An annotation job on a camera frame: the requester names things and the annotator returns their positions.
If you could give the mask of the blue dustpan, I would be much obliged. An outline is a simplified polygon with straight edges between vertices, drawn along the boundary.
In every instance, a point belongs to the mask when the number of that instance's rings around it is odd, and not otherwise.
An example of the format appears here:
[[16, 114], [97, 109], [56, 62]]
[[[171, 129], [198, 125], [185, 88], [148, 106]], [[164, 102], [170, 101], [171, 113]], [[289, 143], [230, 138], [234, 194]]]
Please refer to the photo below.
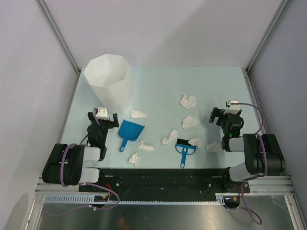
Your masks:
[[123, 120], [119, 128], [119, 131], [118, 131], [118, 135], [122, 138], [122, 142], [119, 147], [119, 151], [120, 152], [124, 151], [125, 146], [128, 141], [136, 141], [139, 138], [144, 128], [145, 126], [143, 125], [139, 125], [134, 122]]

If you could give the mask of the blue hand brush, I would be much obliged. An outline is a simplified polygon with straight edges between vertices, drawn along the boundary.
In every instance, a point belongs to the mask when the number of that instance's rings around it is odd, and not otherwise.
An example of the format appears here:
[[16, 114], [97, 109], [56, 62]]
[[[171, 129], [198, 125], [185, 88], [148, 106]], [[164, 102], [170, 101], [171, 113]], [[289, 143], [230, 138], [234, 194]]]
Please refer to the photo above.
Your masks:
[[197, 147], [189, 144], [188, 140], [178, 138], [175, 144], [175, 150], [181, 154], [181, 169], [185, 168], [186, 158], [196, 152]]

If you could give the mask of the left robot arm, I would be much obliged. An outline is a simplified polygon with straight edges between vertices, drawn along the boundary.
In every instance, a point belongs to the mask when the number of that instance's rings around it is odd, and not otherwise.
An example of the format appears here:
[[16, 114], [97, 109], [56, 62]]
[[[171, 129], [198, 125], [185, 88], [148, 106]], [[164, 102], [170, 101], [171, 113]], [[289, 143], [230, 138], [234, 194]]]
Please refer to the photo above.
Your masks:
[[89, 183], [95, 191], [102, 191], [106, 180], [100, 176], [100, 170], [86, 167], [84, 163], [104, 160], [108, 131], [119, 127], [118, 114], [112, 116], [113, 120], [105, 108], [94, 109], [88, 113], [91, 124], [87, 128], [85, 144], [55, 144], [42, 172], [43, 182], [63, 187]]

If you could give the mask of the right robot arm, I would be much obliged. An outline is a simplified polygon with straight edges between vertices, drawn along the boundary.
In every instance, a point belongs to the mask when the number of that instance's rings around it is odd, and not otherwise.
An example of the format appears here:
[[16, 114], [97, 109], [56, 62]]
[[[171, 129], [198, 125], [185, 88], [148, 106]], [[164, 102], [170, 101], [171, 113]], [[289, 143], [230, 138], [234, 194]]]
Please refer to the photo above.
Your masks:
[[241, 134], [244, 120], [241, 109], [213, 108], [209, 123], [215, 119], [216, 125], [221, 127], [223, 137], [220, 147], [226, 152], [242, 152], [242, 163], [224, 170], [221, 186], [226, 192], [233, 192], [239, 183], [265, 176], [278, 176], [284, 173], [286, 164], [274, 134]]

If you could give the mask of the paper scrap near right arm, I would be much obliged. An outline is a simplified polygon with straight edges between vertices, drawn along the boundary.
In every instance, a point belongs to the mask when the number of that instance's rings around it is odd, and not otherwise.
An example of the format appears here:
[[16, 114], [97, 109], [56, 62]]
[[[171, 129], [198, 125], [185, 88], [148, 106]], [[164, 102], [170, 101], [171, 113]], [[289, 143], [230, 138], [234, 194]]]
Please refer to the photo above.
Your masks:
[[220, 152], [220, 151], [222, 151], [221, 144], [217, 143], [216, 141], [214, 141], [211, 144], [208, 144], [205, 147], [205, 149], [206, 149], [207, 152]]

